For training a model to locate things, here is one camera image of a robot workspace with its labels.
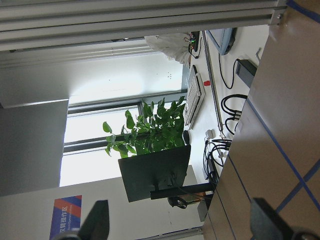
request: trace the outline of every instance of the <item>poster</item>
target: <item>poster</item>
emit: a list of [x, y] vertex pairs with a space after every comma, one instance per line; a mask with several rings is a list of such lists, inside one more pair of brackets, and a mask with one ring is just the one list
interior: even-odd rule
[[80, 228], [82, 195], [54, 200], [50, 238]]

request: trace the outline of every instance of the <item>cable bundle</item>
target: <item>cable bundle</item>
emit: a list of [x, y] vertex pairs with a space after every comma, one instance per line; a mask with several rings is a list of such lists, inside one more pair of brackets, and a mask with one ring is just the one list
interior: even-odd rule
[[229, 96], [226, 96], [224, 97], [222, 100], [221, 100], [221, 108], [222, 110], [229, 114], [231, 117], [228, 117], [225, 121], [224, 121], [224, 125], [226, 127], [226, 129], [232, 134], [232, 135], [235, 135], [235, 133], [233, 131], [230, 130], [230, 128], [228, 127], [228, 121], [230, 120], [233, 120], [233, 121], [239, 121], [240, 120], [240, 116], [241, 116], [241, 113], [242, 111], [239, 111], [239, 110], [234, 110], [234, 109], [231, 109], [229, 107], [227, 107], [226, 105], [226, 101], [230, 98], [240, 98], [240, 99], [247, 99], [247, 95], [242, 95], [242, 94], [232, 94], [232, 95], [229, 95]]
[[[205, 146], [203, 151], [203, 168], [207, 176], [207, 179], [215, 185], [218, 184], [219, 176], [216, 171], [209, 170], [209, 161], [211, 162], [213, 161], [217, 165], [223, 167], [224, 166], [223, 152], [221, 152], [221, 150], [229, 151], [231, 143], [232, 143], [232, 140], [229, 140], [229, 139], [211, 139], [211, 140], [205, 141]], [[211, 150], [208, 149], [209, 145], [213, 145], [213, 148]], [[214, 151], [218, 152], [221, 162], [218, 162], [214, 158], [213, 156]]]

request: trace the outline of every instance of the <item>blue line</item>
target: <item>blue line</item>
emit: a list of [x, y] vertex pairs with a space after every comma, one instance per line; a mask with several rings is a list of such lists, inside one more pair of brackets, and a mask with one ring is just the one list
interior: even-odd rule
[[313, 165], [313, 167], [307, 172], [307, 174], [304, 176], [304, 180], [308, 182], [312, 176], [319, 170], [320, 168], [320, 159]]
[[298, 3], [296, 3], [293, 0], [289, 0], [286, 4], [289, 7], [293, 8], [294, 10], [298, 11], [299, 13], [307, 16], [308, 18], [310, 18], [320, 24], [320, 15], [318, 13], [300, 6]]
[[319, 202], [316, 200], [315, 196], [313, 195], [313, 193], [310, 191], [309, 187], [307, 186], [306, 182], [304, 181], [304, 179], [301, 177], [301, 175], [299, 174], [298, 170], [295, 168], [294, 164], [291, 162], [291, 160], [289, 159], [289, 157], [287, 156], [287, 154], [285, 153], [285, 151], [282, 149], [282, 147], [280, 146], [279, 142], [277, 141], [277, 139], [275, 138], [275, 136], [272, 134], [272, 132], [270, 131], [270, 129], [268, 128], [268, 126], [266, 125], [266, 123], [263, 121], [262, 117], [259, 115], [259, 113], [257, 112], [257, 110], [255, 109], [255, 107], [253, 106], [253, 104], [251, 103], [251, 101], [249, 99], [247, 99], [247, 102], [249, 103], [251, 109], [253, 110], [253, 112], [255, 113], [256, 117], [259, 119], [259, 121], [261, 122], [261, 124], [263, 125], [264, 129], [267, 131], [267, 133], [269, 134], [270, 138], [272, 139], [272, 141], [274, 142], [274, 144], [276, 145], [276, 147], [278, 148], [278, 150], [280, 151], [280, 153], [282, 154], [282, 156], [284, 157], [284, 159], [286, 160], [286, 162], [289, 164], [290, 168], [292, 169], [292, 171], [294, 172], [295, 176], [298, 178], [298, 180], [300, 181], [300, 183], [302, 184], [302, 186], [304, 187], [305, 191], [308, 193], [309, 197], [311, 198], [311, 200], [313, 201], [314, 205], [316, 206], [316, 208], [318, 209], [318, 211], [320, 211], [320, 204]]
[[[313, 165], [313, 167], [307, 172], [307, 174], [303, 177], [304, 181], [308, 182], [312, 176], [319, 170], [320, 168], [320, 159]], [[280, 203], [280, 205], [276, 208], [276, 212], [279, 213], [284, 207], [294, 198], [294, 196], [300, 191], [302, 188], [302, 184], [299, 182], [293, 190], [286, 196], [286, 198]]]
[[228, 157], [229, 157], [230, 162], [231, 162], [231, 164], [232, 164], [232, 166], [233, 166], [233, 168], [234, 168], [234, 170], [235, 170], [235, 172], [236, 172], [236, 174], [237, 174], [237, 176], [238, 176], [238, 179], [240, 180], [240, 183], [241, 183], [241, 185], [242, 185], [242, 187], [243, 187], [243, 189], [244, 189], [244, 191], [245, 191], [245, 194], [246, 194], [247, 198], [249, 199], [249, 202], [251, 202], [251, 198], [250, 198], [250, 196], [249, 196], [249, 194], [248, 194], [248, 192], [247, 192], [247, 189], [246, 189], [244, 183], [242, 182], [242, 179], [241, 179], [241, 177], [240, 177], [240, 175], [239, 175], [239, 173], [238, 173], [238, 170], [237, 170], [237, 168], [236, 168], [236, 166], [235, 166], [234, 162], [232, 161], [232, 159], [231, 159], [231, 157], [230, 157], [229, 154], [228, 154]]
[[285, 199], [280, 203], [280, 205], [276, 208], [276, 212], [279, 213], [285, 206], [294, 198], [294, 196], [300, 191], [302, 188], [302, 184], [299, 182], [293, 190], [285, 197]]
[[225, 209], [224, 203], [222, 202], [222, 200], [221, 200], [221, 198], [220, 198], [220, 195], [219, 195], [218, 190], [217, 190], [217, 189], [215, 189], [215, 191], [216, 191], [216, 193], [217, 193], [217, 195], [218, 195], [218, 197], [219, 197], [219, 199], [220, 199], [220, 203], [221, 203], [221, 205], [222, 205], [222, 208], [223, 208], [224, 214], [225, 214], [225, 216], [226, 216], [226, 219], [228, 220], [228, 223], [229, 223], [229, 226], [230, 226], [231, 232], [232, 232], [232, 234], [233, 234], [233, 237], [234, 237], [234, 239], [235, 239], [235, 240], [237, 240], [236, 235], [235, 235], [235, 233], [234, 233], [234, 230], [233, 230], [233, 228], [232, 228], [232, 226], [231, 226], [231, 223], [230, 223], [230, 220], [229, 220], [228, 214], [227, 214], [227, 212], [226, 212], [226, 209]]

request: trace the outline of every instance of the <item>window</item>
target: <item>window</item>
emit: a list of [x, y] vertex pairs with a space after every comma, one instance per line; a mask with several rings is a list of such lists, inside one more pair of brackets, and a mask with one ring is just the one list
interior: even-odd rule
[[[162, 98], [168, 99], [166, 108], [170, 108], [171, 101], [185, 96], [186, 91], [168, 93], [144, 98], [148, 104], [158, 102]], [[112, 151], [107, 155], [106, 136], [103, 131], [103, 122], [107, 121], [112, 132], [120, 135], [121, 128], [126, 124], [125, 111], [129, 110], [136, 119], [141, 113], [142, 98], [130, 101], [99, 103], [71, 106], [68, 110], [66, 130], [64, 135], [64, 150], [61, 161], [60, 187], [74, 184], [89, 183], [105, 179], [121, 177], [118, 159], [119, 152]]]

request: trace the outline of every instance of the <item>potted plant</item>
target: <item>potted plant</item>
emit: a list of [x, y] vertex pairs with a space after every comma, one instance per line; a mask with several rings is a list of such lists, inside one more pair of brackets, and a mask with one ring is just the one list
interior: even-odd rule
[[143, 113], [134, 121], [133, 116], [127, 110], [125, 112], [126, 125], [121, 129], [121, 135], [115, 135], [112, 128], [105, 121], [102, 125], [108, 142], [105, 149], [110, 155], [111, 149], [120, 152], [122, 158], [127, 158], [128, 153], [134, 155], [158, 152], [184, 146], [182, 132], [184, 130], [183, 104], [184, 97], [173, 101], [169, 109], [165, 108], [165, 99], [157, 104], [154, 114], [155, 103], [151, 105], [143, 103]]

